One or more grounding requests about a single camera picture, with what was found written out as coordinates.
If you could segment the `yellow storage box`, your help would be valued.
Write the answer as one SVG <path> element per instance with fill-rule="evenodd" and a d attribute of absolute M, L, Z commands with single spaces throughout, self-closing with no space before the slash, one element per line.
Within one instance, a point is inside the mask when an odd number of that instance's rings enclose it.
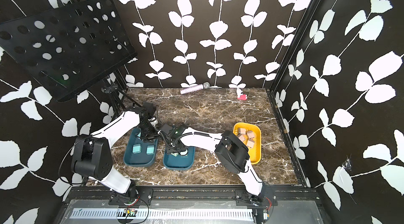
<path fill-rule="evenodd" d="M 262 133 L 258 126 L 236 123 L 233 133 L 248 148 L 251 164 L 258 164 L 262 158 Z"/>

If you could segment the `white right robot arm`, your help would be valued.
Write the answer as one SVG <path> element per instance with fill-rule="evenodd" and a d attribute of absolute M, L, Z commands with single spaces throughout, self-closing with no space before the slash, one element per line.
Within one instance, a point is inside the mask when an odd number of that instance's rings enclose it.
<path fill-rule="evenodd" d="M 164 141 L 168 153 L 184 155 L 190 147 L 214 152 L 228 171 L 239 176 L 248 193 L 257 197 L 264 196 L 264 182 L 253 169 L 248 148 L 232 131 L 208 133 L 184 124 L 177 126 L 164 124 L 158 130 L 158 134 Z"/>

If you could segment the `teal storage box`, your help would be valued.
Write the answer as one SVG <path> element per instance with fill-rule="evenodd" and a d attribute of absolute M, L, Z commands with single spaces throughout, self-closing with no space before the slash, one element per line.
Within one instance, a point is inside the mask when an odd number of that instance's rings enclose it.
<path fill-rule="evenodd" d="M 165 147 L 163 165 L 171 170 L 189 170 L 194 164 L 195 160 L 195 147 L 189 147 L 188 153 L 185 156 L 180 154 L 174 156 L 167 152 L 168 148 Z"/>
<path fill-rule="evenodd" d="M 133 131 L 131 132 L 131 135 L 129 137 L 129 141 L 128 141 L 128 144 L 127 144 L 127 147 L 126 147 L 126 150 L 124 153 L 123 161 L 124 161 L 125 165 L 131 166 L 131 167 L 149 167 L 155 162 L 158 139 L 143 142 L 137 136 L 139 132 L 140 132 L 140 130 L 138 128 L 134 128 Z M 132 146 L 134 144 L 140 144 L 142 146 L 141 153 L 137 153 L 137 154 L 132 153 Z M 146 154 L 146 148 L 149 145 L 155 146 L 154 155 Z"/>

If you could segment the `beige plug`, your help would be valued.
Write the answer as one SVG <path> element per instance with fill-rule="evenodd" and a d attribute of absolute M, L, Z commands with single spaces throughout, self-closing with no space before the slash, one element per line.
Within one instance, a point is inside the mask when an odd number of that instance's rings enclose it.
<path fill-rule="evenodd" d="M 239 134 L 237 137 L 238 137 L 238 139 L 239 139 L 240 141 L 242 141 L 242 142 L 244 142 L 244 141 L 246 140 L 246 136 L 243 135 L 243 134 Z"/>
<path fill-rule="evenodd" d="M 245 135 L 246 134 L 246 132 L 247 132 L 247 130 L 245 129 L 245 128 L 238 128 L 238 134 L 242 134 L 242 135 Z"/>
<path fill-rule="evenodd" d="M 253 131 L 247 131 L 246 136 L 248 139 L 254 139 L 256 137 L 256 134 Z"/>
<path fill-rule="evenodd" d="M 246 146 L 247 146 L 249 149 L 254 148 L 254 146 L 255 146 L 255 141 L 254 141 L 253 139 L 248 139 L 247 142 L 246 142 Z"/>

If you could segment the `blue teal plug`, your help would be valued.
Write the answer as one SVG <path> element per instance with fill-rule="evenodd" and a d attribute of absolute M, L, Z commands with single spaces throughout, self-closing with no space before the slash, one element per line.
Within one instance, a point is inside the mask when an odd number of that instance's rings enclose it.
<path fill-rule="evenodd" d="M 137 154 L 142 152 L 142 146 L 140 144 L 134 144 L 132 146 L 132 153 Z"/>
<path fill-rule="evenodd" d="M 154 145 L 147 146 L 146 154 L 147 155 L 154 155 L 155 154 L 155 146 Z"/>

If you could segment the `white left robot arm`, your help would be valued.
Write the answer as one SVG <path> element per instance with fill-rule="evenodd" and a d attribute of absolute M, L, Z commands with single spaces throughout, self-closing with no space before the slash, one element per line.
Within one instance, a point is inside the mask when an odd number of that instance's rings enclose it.
<path fill-rule="evenodd" d="M 94 179 L 116 193 L 126 194 L 132 182 L 114 167 L 111 148 L 134 128 L 144 133 L 147 140 L 156 139 L 155 112 L 156 106 L 148 102 L 140 107 L 129 107 L 102 129 L 77 137 L 70 166 L 72 172 Z"/>

